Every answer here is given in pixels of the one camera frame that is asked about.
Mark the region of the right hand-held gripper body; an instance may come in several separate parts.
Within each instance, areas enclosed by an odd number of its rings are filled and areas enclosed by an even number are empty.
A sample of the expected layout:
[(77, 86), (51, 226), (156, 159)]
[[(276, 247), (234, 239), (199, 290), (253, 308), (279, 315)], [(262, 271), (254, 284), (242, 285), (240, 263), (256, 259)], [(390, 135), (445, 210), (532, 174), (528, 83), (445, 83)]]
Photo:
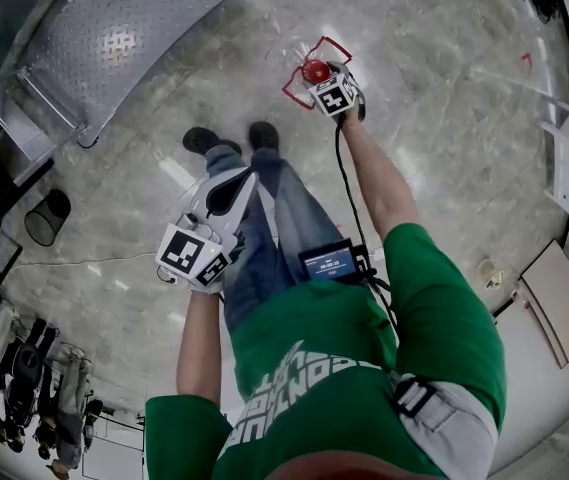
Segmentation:
[(308, 88), (308, 92), (327, 117), (338, 118), (352, 108), (359, 121), (366, 117), (366, 100), (355, 77), (349, 71), (335, 72), (326, 81)]

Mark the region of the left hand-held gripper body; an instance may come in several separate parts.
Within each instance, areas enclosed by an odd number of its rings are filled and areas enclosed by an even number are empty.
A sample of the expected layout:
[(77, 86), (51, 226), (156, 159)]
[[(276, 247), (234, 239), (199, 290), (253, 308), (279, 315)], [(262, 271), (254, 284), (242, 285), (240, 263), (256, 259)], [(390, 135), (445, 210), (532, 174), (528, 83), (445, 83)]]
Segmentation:
[(223, 217), (198, 215), (198, 191), (177, 222), (163, 236), (155, 261), (171, 281), (183, 279), (195, 288), (211, 288), (232, 263), (237, 230), (223, 230)]

